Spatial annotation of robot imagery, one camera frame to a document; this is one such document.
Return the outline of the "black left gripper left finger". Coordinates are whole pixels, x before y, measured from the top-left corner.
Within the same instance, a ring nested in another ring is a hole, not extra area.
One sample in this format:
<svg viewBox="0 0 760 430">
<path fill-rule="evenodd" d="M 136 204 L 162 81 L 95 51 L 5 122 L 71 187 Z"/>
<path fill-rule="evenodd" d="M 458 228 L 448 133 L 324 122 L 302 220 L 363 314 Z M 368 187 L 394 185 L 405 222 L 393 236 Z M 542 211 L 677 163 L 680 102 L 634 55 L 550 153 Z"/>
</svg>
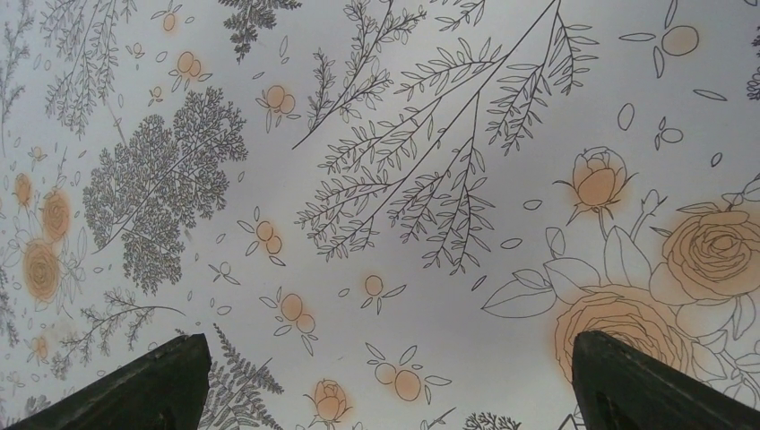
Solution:
<svg viewBox="0 0 760 430">
<path fill-rule="evenodd" d="M 211 366 L 205 335 L 180 335 L 10 427 L 196 429 Z"/>
</svg>

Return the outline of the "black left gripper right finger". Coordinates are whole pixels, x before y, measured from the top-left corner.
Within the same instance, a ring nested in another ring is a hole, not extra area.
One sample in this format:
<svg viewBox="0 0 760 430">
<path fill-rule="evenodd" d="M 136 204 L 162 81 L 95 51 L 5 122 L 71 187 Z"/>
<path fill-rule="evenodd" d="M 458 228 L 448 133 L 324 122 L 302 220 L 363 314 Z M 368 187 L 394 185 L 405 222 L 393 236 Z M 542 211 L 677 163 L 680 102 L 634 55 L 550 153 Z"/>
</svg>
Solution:
<svg viewBox="0 0 760 430">
<path fill-rule="evenodd" d="M 572 386 L 588 429 L 757 429 L 759 412 L 603 331 L 574 339 Z"/>
</svg>

